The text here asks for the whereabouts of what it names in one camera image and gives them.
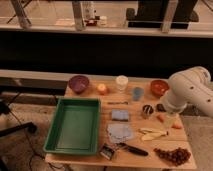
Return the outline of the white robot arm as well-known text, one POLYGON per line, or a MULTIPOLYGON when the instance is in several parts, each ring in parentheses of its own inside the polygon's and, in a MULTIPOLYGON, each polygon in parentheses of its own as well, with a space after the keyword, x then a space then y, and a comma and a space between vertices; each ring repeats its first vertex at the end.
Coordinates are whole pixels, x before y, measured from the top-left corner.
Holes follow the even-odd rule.
POLYGON ((210 72, 201 66, 172 74, 168 79, 169 89, 161 97, 168 113, 181 113, 187 103, 195 105, 213 118, 213 90, 209 88, 210 72))

